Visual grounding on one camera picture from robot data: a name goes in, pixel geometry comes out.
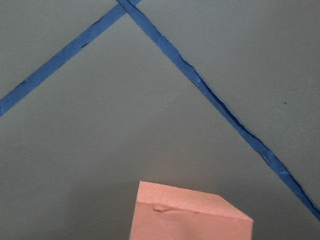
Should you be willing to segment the orange foam cube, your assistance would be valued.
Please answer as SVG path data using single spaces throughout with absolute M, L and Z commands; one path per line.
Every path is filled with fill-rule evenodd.
M 140 181 L 131 240 L 250 240 L 254 221 L 216 194 Z

